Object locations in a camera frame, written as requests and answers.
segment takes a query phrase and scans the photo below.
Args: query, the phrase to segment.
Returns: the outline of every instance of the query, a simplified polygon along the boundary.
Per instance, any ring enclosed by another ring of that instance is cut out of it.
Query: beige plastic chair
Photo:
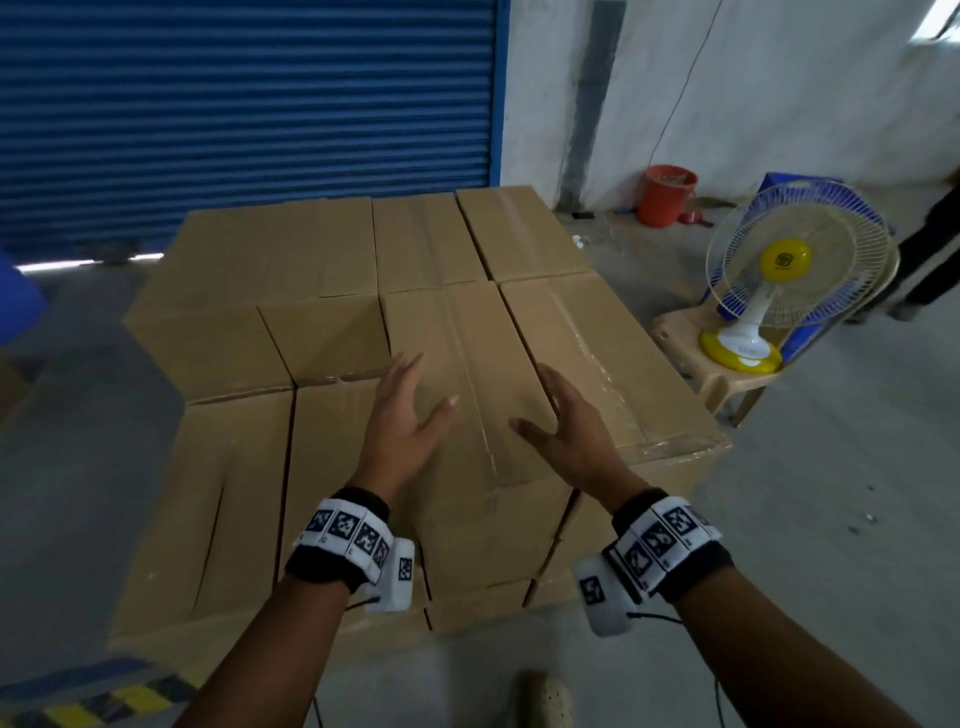
[[[897,274],[900,267],[900,252],[891,243],[891,254],[887,257],[887,265],[882,275],[877,279],[871,292],[861,302],[861,306],[872,301],[886,288]],[[697,397],[704,404],[710,414],[715,415],[723,405],[734,395],[744,394],[743,401],[730,418],[730,424],[739,427],[747,414],[763,396],[767,385],[773,383],[780,376],[780,372],[771,375],[751,375],[746,372],[736,372],[717,364],[700,349],[700,332],[705,328],[719,328],[725,322],[716,311],[717,299],[709,296],[701,305],[694,308],[684,308],[679,311],[660,316],[650,328],[654,341],[676,362],[681,370],[689,375],[695,385]],[[819,341],[830,329],[837,326],[853,310],[841,317],[837,317],[817,331],[806,342],[804,347],[790,359],[792,364],[810,346]],[[780,346],[793,332],[792,328],[765,328],[764,337],[773,344]]]

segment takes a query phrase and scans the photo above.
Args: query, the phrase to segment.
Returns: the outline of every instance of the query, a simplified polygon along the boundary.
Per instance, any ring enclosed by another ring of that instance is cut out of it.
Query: gray floor
[[[909,233],[942,191],[872,192]],[[699,296],[709,231],[611,220],[570,227],[641,322]],[[8,348],[38,379],[0,434],[0,684],[100,656],[156,499],[181,407],[119,323],[141,278],[45,277],[50,315]],[[912,324],[835,331],[732,432],[697,496],[761,589],[931,727],[960,715],[958,320],[953,291]],[[324,725],[499,725],[525,668],[565,680],[579,725],[716,725],[682,629],[641,623],[600,641],[576,606],[327,675]]]

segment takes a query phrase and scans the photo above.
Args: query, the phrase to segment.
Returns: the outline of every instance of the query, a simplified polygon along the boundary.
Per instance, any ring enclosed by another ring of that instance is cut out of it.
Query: window
[[[960,44],[960,0],[934,0],[910,42]]]

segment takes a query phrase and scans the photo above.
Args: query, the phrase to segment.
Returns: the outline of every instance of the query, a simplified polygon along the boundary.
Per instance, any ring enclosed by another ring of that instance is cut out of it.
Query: corrugated metal shutter
[[[487,184],[495,0],[0,9],[0,241],[139,241],[201,207]]]

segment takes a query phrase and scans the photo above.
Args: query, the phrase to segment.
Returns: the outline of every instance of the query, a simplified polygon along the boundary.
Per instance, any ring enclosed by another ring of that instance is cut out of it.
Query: concrete wall
[[[584,205],[631,203],[651,159],[725,195],[750,193],[770,170],[866,184],[946,177],[960,164],[960,48],[908,46],[928,5],[627,0]],[[512,3],[501,180],[530,183],[549,203],[588,9]]]

